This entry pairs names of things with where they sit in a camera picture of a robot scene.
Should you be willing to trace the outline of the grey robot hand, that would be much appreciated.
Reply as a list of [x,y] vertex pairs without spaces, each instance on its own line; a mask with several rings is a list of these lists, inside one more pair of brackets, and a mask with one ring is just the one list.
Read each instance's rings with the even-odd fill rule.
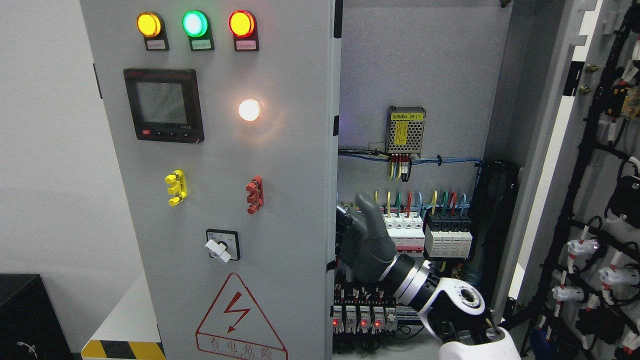
[[397,255],[380,208],[368,194],[355,197],[357,210],[336,207],[336,255],[360,281],[374,283]]

